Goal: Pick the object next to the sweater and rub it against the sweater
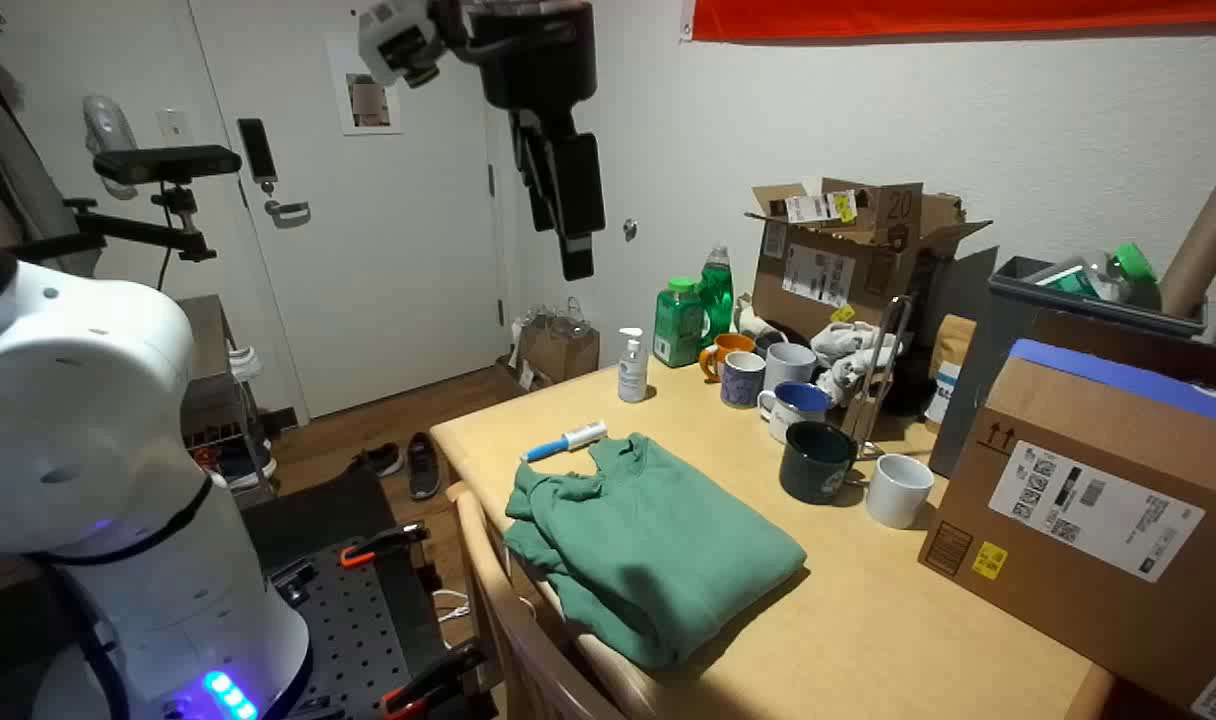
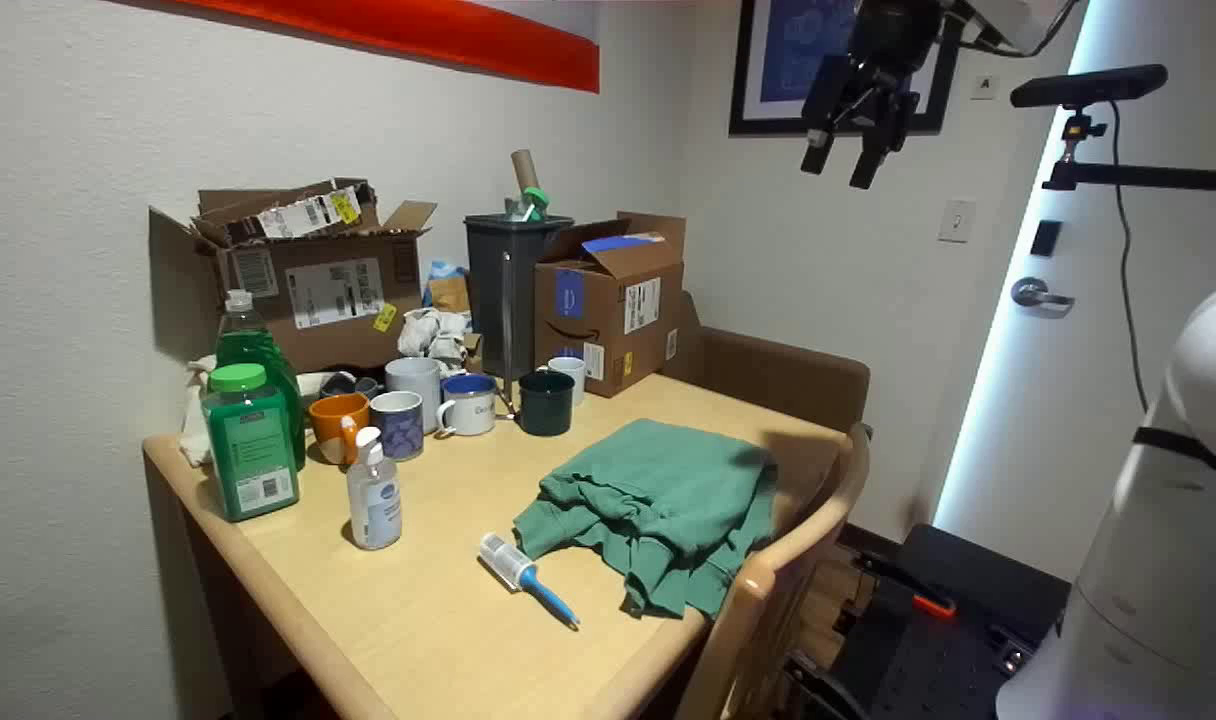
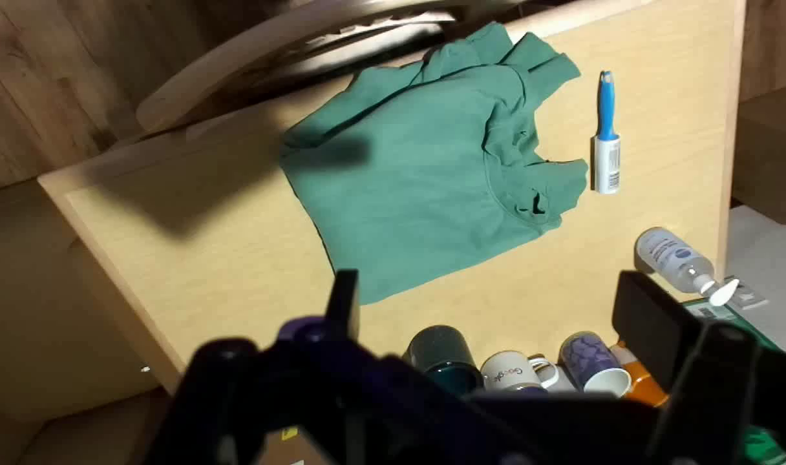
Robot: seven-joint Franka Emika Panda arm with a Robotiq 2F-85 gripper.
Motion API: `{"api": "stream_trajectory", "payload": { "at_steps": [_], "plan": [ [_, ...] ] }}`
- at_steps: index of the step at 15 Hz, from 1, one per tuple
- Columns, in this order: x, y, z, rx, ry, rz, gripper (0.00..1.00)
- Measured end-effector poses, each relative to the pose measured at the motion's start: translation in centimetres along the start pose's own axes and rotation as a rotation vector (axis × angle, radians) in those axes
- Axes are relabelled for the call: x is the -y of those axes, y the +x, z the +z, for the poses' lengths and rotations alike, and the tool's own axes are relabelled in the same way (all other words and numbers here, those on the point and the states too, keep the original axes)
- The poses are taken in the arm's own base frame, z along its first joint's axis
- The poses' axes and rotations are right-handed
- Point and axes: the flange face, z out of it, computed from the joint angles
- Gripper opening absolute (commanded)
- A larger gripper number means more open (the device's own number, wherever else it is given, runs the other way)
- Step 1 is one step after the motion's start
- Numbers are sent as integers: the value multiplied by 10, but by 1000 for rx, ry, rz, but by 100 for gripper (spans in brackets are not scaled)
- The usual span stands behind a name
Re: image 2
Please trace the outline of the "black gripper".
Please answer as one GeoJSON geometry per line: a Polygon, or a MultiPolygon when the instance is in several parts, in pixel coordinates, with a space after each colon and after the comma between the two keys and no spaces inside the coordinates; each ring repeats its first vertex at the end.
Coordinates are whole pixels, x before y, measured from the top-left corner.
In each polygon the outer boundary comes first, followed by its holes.
{"type": "Polygon", "coordinates": [[[820,177],[838,131],[857,128],[866,141],[848,184],[867,186],[876,180],[907,137],[916,111],[913,74],[935,42],[941,15],[935,0],[862,0],[848,49],[820,58],[805,98],[801,172],[820,177]]]}

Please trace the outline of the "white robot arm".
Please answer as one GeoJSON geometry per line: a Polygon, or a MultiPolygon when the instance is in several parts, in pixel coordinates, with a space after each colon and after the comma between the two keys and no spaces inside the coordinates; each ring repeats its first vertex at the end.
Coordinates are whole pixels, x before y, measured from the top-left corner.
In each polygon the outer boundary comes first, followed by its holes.
{"type": "MultiPolygon", "coordinates": [[[[913,120],[913,74],[949,13],[1014,41],[1021,0],[857,0],[854,31],[805,98],[805,172],[843,125],[867,186],[913,120]]],[[[1216,290],[1180,329],[1131,433],[1085,572],[996,692],[996,720],[1216,720],[1216,290]]]]}

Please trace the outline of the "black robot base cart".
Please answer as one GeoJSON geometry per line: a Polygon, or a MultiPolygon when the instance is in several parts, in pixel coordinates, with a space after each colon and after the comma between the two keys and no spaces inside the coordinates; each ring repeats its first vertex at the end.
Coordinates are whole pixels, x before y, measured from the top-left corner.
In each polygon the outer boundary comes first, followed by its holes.
{"type": "Polygon", "coordinates": [[[794,656],[789,720],[996,720],[996,692],[1060,620],[1070,584],[921,525],[866,544],[872,599],[840,620],[840,656],[794,656]]]}

